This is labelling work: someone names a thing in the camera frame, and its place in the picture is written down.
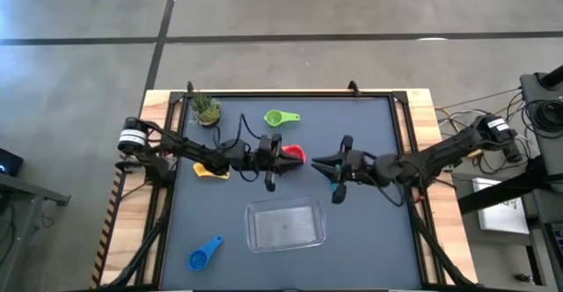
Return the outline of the dark grey equipment cart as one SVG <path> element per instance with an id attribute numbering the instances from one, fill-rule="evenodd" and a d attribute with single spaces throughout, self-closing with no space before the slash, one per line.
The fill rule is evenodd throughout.
<path id="1" fill-rule="evenodd" d="M 543 164 L 542 173 L 563 172 L 563 65 L 552 72 L 520 76 L 525 102 L 522 119 L 533 133 Z M 555 258 L 545 223 L 563 222 L 563 184 L 552 184 L 558 192 L 534 193 L 541 230 L 547 241 L 557 289 L 563 292 L 563 268 Z"/>

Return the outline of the red measuring cup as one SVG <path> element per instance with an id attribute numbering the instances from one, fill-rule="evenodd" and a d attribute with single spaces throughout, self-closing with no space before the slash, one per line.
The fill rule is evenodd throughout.
<path id="1" fill-rule="evenodd" d="M 282 147 L 282 150 L 293 157 L 300 158 L 304 164 L 306 163 L 307 156 L 300 145 L 298 144 L 286 145 Z"/>

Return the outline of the black keyboard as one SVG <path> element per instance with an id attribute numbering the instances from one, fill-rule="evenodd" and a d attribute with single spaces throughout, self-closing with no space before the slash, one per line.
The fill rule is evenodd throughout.
<path id="1" fill-rule="evenodd" d="M 563 222 L 545 223 L 544 227 L 548 233 L 557 263 L 563 268 Z"/>

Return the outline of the dark monitor device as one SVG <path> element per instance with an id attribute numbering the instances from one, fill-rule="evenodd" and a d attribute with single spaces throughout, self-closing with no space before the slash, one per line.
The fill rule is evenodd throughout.
<path id="1" fill-rule="evenodd" d="M 22 157 L 0 148 L 0 174 L 17 177 L 23 163 Z"/>

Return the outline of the black power strip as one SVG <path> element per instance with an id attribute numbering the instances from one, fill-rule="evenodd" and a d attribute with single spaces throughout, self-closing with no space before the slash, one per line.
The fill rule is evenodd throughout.
<path id="1" fill-rule="evenodd" d="M 506 160 L 511 164 L 519 163 L 523 160 L 523 155 L 517 146 L 517 140 L 511 142 L 502 151 Z"/>

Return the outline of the grey metal desk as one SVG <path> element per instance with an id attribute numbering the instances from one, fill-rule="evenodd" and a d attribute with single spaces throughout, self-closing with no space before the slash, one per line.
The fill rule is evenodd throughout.
<path id="1" fill-rule="evenodd" d="M 0 174 L 0 292 L 7 292 L 44 201 L 67 206 L 70 196 Z"/>

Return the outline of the white flat board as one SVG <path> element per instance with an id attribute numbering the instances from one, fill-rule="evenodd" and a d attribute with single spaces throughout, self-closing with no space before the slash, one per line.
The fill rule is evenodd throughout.
<path id="1" fill-rule="evenodd" d="M 521 198 L 504 201 L 501 204 L 481 209 L 477 214 L 479 227 L 482 230 L 522 235 L 530 233 Z"/>

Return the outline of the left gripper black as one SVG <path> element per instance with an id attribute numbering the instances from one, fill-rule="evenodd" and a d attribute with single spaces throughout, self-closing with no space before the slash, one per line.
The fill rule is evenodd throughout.
<path id="1" fill-rule="evenodd" d="M 268 192 L 274 192 L 276 188 L 275 176 L 283 175 L 300 169 L 304 160 L 292 155 L 280 155 L 282 136 L 274 134 L 272 137 L 263 135 L 260 138 L 258 149 L 254 152 L 254 172 L 258 177 L 262 172 L 266 174 L 264 183 Z"/>

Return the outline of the yellow measuring cup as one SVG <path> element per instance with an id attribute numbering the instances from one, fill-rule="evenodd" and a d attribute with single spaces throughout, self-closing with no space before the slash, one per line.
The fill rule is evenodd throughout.
<path id="1" fill-rule="evenodd" d="M 230 177 L 230 173 L 226 172 L 225 174 L 214 174 L 213 172 L 208 171 L 205 166 L 201 163 L 195 163 L 193 165 L 194 173 L 199 178 L 216 178 L 216 179 L 228 179 Z"/>

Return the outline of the green measuring cup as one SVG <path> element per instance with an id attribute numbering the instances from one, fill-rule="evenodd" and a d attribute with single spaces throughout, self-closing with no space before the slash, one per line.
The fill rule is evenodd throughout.
<path id="1" fill-rule="evenodd" d="M 281 110 L 270 110 L 264 115 L 264 121 L 273 128 L 277 128 L 285 122 L 300 121 L 298 113 L 284 112 Z"/>

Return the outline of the clear plastic rectangular basket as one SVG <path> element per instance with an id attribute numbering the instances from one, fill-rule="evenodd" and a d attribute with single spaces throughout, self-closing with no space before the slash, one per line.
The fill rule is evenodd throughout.
<path id="1" fill-rule="evenodd" d="M 323 208 L 309 195 L 251 202 L 245 230 L 249 249 L 256 253 L 314 247 L 326 238 Z"/>

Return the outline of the succulent plant in black pot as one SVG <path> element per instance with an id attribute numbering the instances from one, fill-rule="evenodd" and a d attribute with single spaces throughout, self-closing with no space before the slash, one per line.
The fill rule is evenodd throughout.
<path id="1" fill-rule="evenodd" d="M 192 109 L 191 122 L 203 128 L 215 127 L 221 118 L 222 103 L 206 93 L 196 91 L 188 104 Z"/>

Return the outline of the black yellow hazard tape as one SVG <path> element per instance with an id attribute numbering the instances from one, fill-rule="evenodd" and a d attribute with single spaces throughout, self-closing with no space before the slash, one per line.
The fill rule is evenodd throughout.
<path id="1" fill-rule="evenodd" d="M 98 288 L 102 282 L 102 275 L 106 264 L 106 258 L 111 244 L 113 228 L 116 222 L 117 213 L 120 206 L 120 196 L 124 188 L 125 174 L 122 170 L 116 169 L 113 176 L 113 185 L 110 193 L 106 217 L 102 227 L 96 258 L 91 275 L 89 289 Z"/>

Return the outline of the black diagonal beam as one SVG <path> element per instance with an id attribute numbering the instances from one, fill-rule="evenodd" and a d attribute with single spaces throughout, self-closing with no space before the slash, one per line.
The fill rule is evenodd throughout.
<path id="1" fill-rule="evenodd" d="M 519 198 L 534 190 L 558 192 L 552 184 L 563 184 L 563 172 L 547 174 L 539 170 L 529 171 L 466 195 L 457 203 L 460 213 L 465 215 Z"/>

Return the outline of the blue measuring cup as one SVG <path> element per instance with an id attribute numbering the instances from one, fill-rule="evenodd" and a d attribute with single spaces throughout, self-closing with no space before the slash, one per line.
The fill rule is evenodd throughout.
<path id="1" fill-rule="evenodd" d="M 205 269 L 208 266 L 211 257 L 222 243 L 223 237 L 215 236 L 198 249 L 192 251 L 188 257 L 188 269 L 190 271 L 200 271 Z"/>

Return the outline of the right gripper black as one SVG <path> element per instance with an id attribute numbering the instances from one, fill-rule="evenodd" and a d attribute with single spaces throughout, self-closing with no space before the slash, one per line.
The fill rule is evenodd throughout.
<path id="1" fill-rule="evenodd" d="M 347 195 L 347 181 L 368 186 L 377 186 L 372 177 L 372 167 L 366 161 L 366 153 L 361 150 L 353 150 L 353 137 L 345 135 L 340 143 L 340 150 L 335 154 L 325 157 L 314 157 L 312 167 L 326 176 L 330 181 L 333 177 L 333 167 L 341 166 L 341 183 L 338 190 L 332 193 L 332 203 L 341 204 Z"/>

